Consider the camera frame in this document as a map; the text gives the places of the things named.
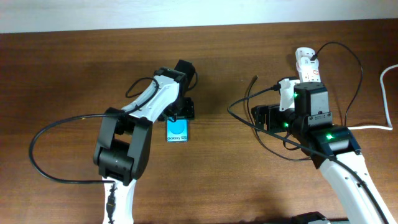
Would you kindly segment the blue Galaxy smartphone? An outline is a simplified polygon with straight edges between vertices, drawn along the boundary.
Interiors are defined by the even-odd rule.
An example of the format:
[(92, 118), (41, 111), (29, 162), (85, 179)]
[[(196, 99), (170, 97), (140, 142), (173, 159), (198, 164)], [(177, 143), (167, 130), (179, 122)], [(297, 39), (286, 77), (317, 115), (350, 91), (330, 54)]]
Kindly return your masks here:
[(167, 142), (188, 141), (188, 120), (178, 119), (175, 122), (167, 121), (166, 140)]

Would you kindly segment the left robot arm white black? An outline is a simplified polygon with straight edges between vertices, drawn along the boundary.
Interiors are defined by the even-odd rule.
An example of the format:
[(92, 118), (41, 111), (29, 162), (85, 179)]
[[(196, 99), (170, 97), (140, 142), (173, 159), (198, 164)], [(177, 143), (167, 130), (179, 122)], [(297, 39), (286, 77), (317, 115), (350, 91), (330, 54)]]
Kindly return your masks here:
[(194, 119), (193, 101), (185, 94), (197, 76), (191, 62), (179, 60), (173, 69), (156, 70), (132, 103), (106, 110), (93, 154), (104, 182), (104, 223), (133, 223), (134, 188), (149, 160), (153, 124)]

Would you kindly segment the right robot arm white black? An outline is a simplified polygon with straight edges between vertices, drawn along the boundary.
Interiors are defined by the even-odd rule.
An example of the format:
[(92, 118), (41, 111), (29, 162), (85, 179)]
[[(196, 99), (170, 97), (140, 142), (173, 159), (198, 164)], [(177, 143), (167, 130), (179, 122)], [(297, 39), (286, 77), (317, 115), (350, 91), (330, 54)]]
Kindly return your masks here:
[(350, 223), (395, 223), (353, 133), (333, 124), (324, 84), (286, 79), (276, 89), (280, 103), (252, 108), (256, 127), (286, 132), (310, 149), (307, 156), (331, 185)]

